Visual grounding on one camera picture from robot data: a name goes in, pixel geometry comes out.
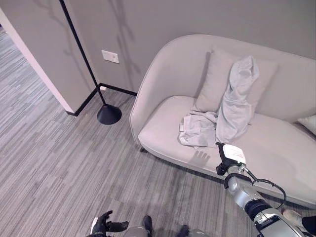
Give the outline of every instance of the electrical socket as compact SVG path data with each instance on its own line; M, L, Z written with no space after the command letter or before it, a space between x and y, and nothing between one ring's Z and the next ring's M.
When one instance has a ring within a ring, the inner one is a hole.
M119 63L119 56L117 53L113 53L113 52L109 52L105 50L102 50L101 52L102 52L104 60L114 62L114 63Z

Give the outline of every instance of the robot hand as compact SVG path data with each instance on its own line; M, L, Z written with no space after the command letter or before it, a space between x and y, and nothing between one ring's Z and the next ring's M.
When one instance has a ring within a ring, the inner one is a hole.
M96 217L93 220L91 227L91 235L101 234L103 236L107 236L106 232L122 232L125 231L128 227L128 222L106 222L106 220L110 217L113 211L108 211L100 217Z

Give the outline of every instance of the floor lamp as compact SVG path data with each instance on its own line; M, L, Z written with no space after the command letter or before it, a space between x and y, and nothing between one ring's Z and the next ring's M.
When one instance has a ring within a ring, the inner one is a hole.
M62 8L63 8L63 11L64 11L65 16L66 16L67 21L68 21L68 24L69 24L69 26L71 28L71 31L73 32L73 35L74 35L75 40L77 42L77 45L78 45L78 47L80 49L80 52L81 52L81 54L83 56L84 62L85 62L85 64L88 67L88 70L90 72L92 80L93 80L93 82L95 84L96 89L98 90L98 93L99 93L99 95L101 97L101 100L102 100L102 103L103 103L100 111L98 112L97 118L98 118L99 122L102 123L102 124L113 124L113 123L116 123L122 117L122 112L121 112L121 110L118 107L115 107L115 106L112 106L112 105L108 105L107 103L105 103L105 100L104 100L104 98L102 96L102 93L100 91L99 85L98 85L97 81L95 80L95 77L94 77L94 74L92 72L92 69L91 69L91 67L90 67L90 65L88 63L87 57L85 56L85 53L84 53L83 48L82 48L82 45L81 45L81 43L79 41L79 38L78 38L78 35L77 35L76 31L75 31L73 22L71 21L71 18L69 16L69 12L68 12L68 10L66 8L65 2L64 2L64 0L59 0L59 1L60 1L60 4L61 4Z

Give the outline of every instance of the gray sofa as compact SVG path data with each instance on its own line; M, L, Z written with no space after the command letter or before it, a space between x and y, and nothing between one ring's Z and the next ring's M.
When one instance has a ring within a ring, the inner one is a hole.
M225 178L216 174L218 149L194 149L178 141L179 123L199 95L213 45L279 64L247 133L233 145L243 149L247 167L258 178L283 187L289 201L316 208L315 138L292 124L316 112L315 60L216 36L177 38L160 50L143 79L130 114L135 142L159 158ZM281 197L265 184L257 189Z

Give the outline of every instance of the white pillow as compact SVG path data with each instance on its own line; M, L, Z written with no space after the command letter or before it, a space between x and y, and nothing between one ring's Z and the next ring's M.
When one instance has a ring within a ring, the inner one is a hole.
M199 112L218 111L227 87L231 67L240 58L216 46L213 47L205 82L191 110ZM278 64L275 62L255 60L259 68L259 78L253 83L247 97L253 111L255 111L262 94L278 68Z
M309 131L316 135L316 115L309 116L307 118L299 118L297 121L299 121Z

